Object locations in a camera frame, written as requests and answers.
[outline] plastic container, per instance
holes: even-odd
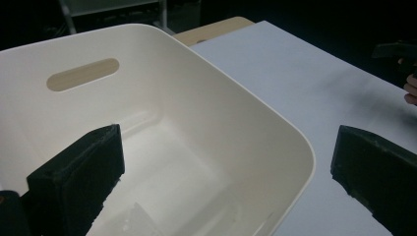
[[[120,124],[126,173],[89,235],[271,235],[314,172],[294,126],[153,27],[5,50],[0,75],[4,189],[23,194],[47,159]]]

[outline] dark background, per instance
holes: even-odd
[[[185,2],[199,3],[198,26],[235,16],[255,23],[268,21],[399,87],[407,75],[397,72],[397,58],[373,59],[372,51],[377,43],[417,38],[417,13],[411,1],[168,0],[168,13]],[[155,9],[157,5],[134,9],[146,12],[140,19],[111,18],[116,20],[108,23],[98,21],[98,17],[106,19],[98,15],[75,19],[75,22],[80,31],[128,22],[148,24],[157,14]],[[123,11],[133,10],[104,15],[129,15],[121,14]],[[57,0],[2,2],[0,50],[64,35],[68,35],[68,29]]]

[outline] white table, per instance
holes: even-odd
[[[388,84],[267,22],[192,46],[288,119],[311,142],[315,176],[274,236],[388,236],[331,178],[340,125],[417,152],[417,107]]]

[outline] oval cutout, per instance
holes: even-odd
[[[119,70],[119,62],[114,58],[86,64],[68,71],[52,75],[46,82],[49,89],[53,91],[63,91],[78,87],[114,74]]]

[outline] black device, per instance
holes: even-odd
[[[330,172],[392,235],[417,235],[415,153],[374,133],[340,126]]]
[[[23,196],[0,191],[0,235],[85,236],[124,172],[119,125],[85,134],[34,170]]]
[[[413,74],[417,78],[417,40],[377,44],[374,48],[373,58],[397,57],[402,58],[399,72],[406,75]]]

